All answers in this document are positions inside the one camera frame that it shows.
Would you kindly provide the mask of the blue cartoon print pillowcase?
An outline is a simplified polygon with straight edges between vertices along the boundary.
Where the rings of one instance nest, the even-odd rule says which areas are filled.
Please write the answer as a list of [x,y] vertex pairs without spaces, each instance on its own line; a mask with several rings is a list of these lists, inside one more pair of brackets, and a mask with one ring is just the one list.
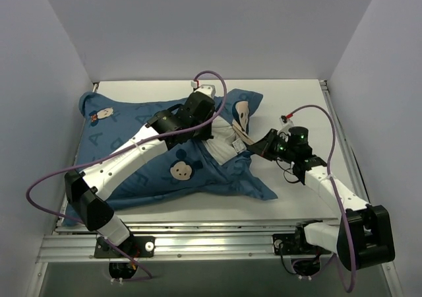
[[[245,150],[238,133],[240,126],[249,132],[249,119],[257,111],[263,95],[233,89],[226,98],[216,97],[215,104],[225,102],[221,114],[212,122],[213,139],[191,139],[154,157],[145,165],[130,165],[128,176],[113,184],[107,203],[114,210],[159,203],[197,191],[218,195],[245,195],[262,201],[277,196],[250,171],[251,152]],[[141,127],[154,114],[185,103],[185,99],[167,102],[124,103],[94,92],[79,100],[86,123],[79,146],[77,164],[99,160],[133,141]]]

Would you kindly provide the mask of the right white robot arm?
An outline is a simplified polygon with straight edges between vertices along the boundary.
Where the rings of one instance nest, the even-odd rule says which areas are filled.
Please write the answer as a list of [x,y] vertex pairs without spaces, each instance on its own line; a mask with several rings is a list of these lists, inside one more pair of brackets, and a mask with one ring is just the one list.
[[296,250],[321,248],[337,255],[349,271],[391,262],[396,257],[390,215],[382,205],[373,206],[346,187],[315,155],[308,143],[309,131],[293,126],[287,135],[269,130],[248,151],[269,161],[292,167],[297,180],[314,191],[339,219],[338,226],[321,220],[299,223],[293,235]]

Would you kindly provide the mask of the white pillow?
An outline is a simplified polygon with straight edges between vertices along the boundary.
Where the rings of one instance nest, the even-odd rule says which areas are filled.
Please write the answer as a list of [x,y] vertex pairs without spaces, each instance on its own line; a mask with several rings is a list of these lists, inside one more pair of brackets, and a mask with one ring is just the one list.
[[242,135],[247,134],[248,125],[247,117],[240,121],[234,119],[232,124],[229,124],[225,119],[218,116],[212,122],[213,138],[203,141],[203,144],[219,165],[225,164],[238,154],[246,151],[247,148]]

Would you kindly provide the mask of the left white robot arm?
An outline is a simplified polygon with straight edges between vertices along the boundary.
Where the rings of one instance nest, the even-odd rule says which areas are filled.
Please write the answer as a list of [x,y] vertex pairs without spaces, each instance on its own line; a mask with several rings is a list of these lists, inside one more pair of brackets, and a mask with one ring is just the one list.
[[145,125],[109,158],[78,172],[65,174],[67,201],[89,231],[109,241],[109,249],[125,257],[133,248],[131,233],[107,204],[107,199],[130,175],[152,159],[191,139],[212,136],[215,91],[201,86],[184,104],[155,113]]

